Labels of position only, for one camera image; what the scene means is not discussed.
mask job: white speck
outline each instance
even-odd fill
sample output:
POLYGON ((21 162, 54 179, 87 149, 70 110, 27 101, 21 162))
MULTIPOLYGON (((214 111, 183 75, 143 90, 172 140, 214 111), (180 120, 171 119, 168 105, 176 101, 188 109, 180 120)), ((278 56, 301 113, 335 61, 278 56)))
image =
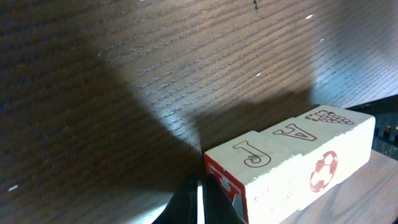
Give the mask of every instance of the white speck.
POLYGON ((15 190, 15 189, 17 189, 17 188, 18 188, 18 185, 16 184, 16 185, 10 187, 10 188, 8 189, 8 191, 12 191, 12 190, 15 190))

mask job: table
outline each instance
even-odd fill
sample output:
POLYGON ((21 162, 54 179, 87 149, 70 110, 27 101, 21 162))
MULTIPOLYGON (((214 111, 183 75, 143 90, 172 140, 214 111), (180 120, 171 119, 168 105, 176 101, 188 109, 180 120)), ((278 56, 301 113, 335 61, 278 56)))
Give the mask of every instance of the table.
POLYGON ((0 222, 130 223, 201 151, 398 93, 397 1, 257 3, 1 1, 0 222))
POLYGON ((393 223, 398 217, 398 162, 372 151, 369 162, 282 223, 393 223))

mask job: black plastic part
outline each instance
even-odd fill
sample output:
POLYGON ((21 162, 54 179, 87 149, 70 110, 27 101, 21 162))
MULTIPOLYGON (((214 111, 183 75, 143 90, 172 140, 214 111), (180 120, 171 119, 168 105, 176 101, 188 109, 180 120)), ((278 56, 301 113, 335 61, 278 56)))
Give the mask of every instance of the black plastic part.
POLYGON ((164 211, 152 224, 196 224, 198 221, 198 181, 195 175, 185 180, 164 211))
POLYGON ((213 174, 203 181, 205 224, 244 224, 213 174))

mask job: soccer ball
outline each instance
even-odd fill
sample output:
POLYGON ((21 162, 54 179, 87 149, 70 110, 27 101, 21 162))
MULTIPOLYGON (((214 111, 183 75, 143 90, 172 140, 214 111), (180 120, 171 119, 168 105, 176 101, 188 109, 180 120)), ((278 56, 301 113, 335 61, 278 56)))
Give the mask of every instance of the soccer ball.
POLYGON ((337 155, 334 151, 328 151, 323 155, 311 173, 310 187, 312 192, 321 192, 332 180, 337 168, 337 155))

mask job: wooden table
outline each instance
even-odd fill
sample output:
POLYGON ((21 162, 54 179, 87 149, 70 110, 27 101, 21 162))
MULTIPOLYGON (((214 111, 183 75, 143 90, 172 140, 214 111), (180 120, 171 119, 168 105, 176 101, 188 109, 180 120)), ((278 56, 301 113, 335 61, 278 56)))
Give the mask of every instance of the wooden table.
POLYGON ((397 1, 258 6, 0 1, 0 223, 129 223, 201 151, 398 93, 397 1))
POLYGON ((398 162, 376 151, 370 161, 283 223, 393 223, 398 217, 398 162))

